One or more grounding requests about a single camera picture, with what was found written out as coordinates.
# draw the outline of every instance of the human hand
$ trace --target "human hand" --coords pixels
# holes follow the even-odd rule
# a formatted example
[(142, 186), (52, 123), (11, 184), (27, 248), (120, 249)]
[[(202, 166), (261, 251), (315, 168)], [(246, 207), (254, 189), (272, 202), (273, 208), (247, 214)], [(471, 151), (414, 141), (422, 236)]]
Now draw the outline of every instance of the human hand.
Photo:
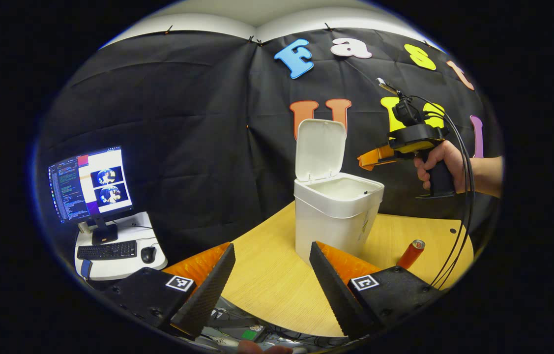
[(428, 161), (423, 163), (423, 159), (420, 157), (414, 158), (414, 167), (416, 167), (416, 174), (421, 181), (423, 181), (423, 188), (430, 190), (430, 174), (428, 170), (434, 168), (439, 161), (445, 161), (447, 169), (452, 175), (454, 180), (454, 188), (456, 193), (465, 192), (465, 175), (463, 167), (463, 155), (461, 151), (449, 141), (443, 141), (439, 146), (435, 147), (428, 155)]
[(292, 354), (292, 348), (275, 345), (270, 347), (265, 352), (262, 352), (261, 347), (252, 341), (240, 341), (238, 344), (237, 354)]

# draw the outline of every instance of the orange can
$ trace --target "orange can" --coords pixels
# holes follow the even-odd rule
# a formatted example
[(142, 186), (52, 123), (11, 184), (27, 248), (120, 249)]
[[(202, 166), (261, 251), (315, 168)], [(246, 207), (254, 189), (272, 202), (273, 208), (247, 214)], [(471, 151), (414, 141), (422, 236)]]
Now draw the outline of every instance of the orange can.
[(416, 261), (416, 258), (419, 258), (421, 253), (423, 252), (423, 249), (425, 249), (425, 242), (422, 240), (414, 240), (411, 244), (408, 245), (408, 248), (401, 256), (400, 260), (397, 262), (397, 265), (408, 269), (414, 261)]

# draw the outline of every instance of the blue letter f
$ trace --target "blue letter f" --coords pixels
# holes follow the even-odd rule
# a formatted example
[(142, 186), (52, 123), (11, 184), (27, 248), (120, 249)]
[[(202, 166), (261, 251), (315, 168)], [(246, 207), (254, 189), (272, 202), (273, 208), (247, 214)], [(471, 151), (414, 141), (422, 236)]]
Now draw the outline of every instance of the blue letter f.
[(299, 48), (296, 50), (296, 52), (294, 51), (295, 48), (308, 44), (310, 43), (307, 40), (297, 39), (287, 47), (280, 50), (279, 53), (275, 54), (275, 59), (283, 61), (283, 63), (285, 63), (288, 68), (290, 68), (290, 78), (298, 78), (302, 74), (308, 72), (308, 70), (310, 70), (314, 66), (314, 63), (304, 62), (301, 59), (312, 58), (310, 50), (306, 48)]

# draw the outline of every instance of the white desk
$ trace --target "white desk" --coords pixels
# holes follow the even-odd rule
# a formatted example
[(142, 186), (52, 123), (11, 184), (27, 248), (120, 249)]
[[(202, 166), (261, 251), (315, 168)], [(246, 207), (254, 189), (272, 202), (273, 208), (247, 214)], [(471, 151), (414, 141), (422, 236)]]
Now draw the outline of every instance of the white desk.
[[(158, 240), (152, 229), (145, 229), (144, 227), (134, 227), (132, 224), (138, 226), (151, 227), (148, 213), (141, 212), (135, 215), (124, 217), (122, 219), (115, 220), (117, 223), (117, 240), (104, 244), (113, 244), (117, 242), (124, 242), (127, 240), (137, 240), (137, 257), (124, 258), (122, 260), (97, 260), (91, 261), (91, 273), (89, 274), (90, 280), (117, 280), (124, 279), (127, 276), (135, 273), (139, 269), (147, 266), (152, 269), (161, 270), (167, 265), (167, 258), (161, 247), (158, 245)], [(74, 249), (74, 264), (79, 276), (81, 275), (82, 260), (76, 258), (78, 253), (78, 246), (91, 246), (91, 237), (93, 233), (83, 234), (78, 232), (78, 238), (76, 239), (76, 246)], [(155, 260), (151, 264), (145, 264), (142, 261), (142, 248), (154, 246), (157, 249), (155, 254)]]

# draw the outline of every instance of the computer monitor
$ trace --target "computer monitor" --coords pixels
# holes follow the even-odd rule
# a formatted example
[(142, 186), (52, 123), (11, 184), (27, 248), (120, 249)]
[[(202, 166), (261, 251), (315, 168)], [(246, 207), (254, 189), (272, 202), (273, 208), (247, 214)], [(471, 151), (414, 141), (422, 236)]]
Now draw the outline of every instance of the computer monitor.
[(60, 222), (75, 224), (93, 219), (97, 229), (93, 231), (92, 244), (117, 240), (117, 225), (107, 226), (104, 217), (133, 208), (120, 146), (52, 164), (47, 175)]

